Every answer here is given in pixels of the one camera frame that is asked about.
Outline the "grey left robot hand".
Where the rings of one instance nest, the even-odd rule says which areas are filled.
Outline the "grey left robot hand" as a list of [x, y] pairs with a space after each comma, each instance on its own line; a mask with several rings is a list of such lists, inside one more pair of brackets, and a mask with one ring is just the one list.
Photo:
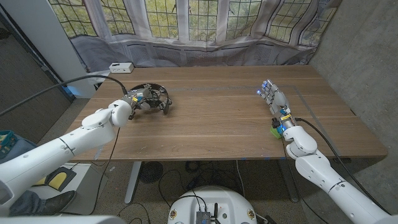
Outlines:
[[149, 97], [151, 96], [148, 88], [140, 88], [138, 90], [130, 90], [124, 95], [123, 100], [127, 102], [133, 111], [151, 109]]

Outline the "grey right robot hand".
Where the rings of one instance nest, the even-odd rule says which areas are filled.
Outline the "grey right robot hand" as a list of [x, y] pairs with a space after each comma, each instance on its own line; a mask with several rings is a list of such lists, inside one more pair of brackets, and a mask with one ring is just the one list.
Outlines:
[[263, 81], [257, 94], [269, 106], [270, 112], [276, 118], [290, 114], [290, 105], [284, 93], [270, 79]]

